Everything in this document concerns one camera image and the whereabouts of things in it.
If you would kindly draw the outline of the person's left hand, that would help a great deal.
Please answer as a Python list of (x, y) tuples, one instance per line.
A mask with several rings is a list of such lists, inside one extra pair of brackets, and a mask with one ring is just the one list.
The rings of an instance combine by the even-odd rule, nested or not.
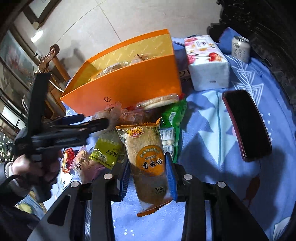
[(57, 175), (60, 172), (60, 161), (62, 157), (62, 151), (59, 150), (55, 155), (55, 159), (49, 167), (49, 171), (43, 171), (38, 163), (33, 163), (25, 157), (25, 155), (19, 156), (11, 165), (12, 173), (15, 175), (26, 176), (30, 174), (36, 177), (43, 177), (50, 184), (57, 182)]

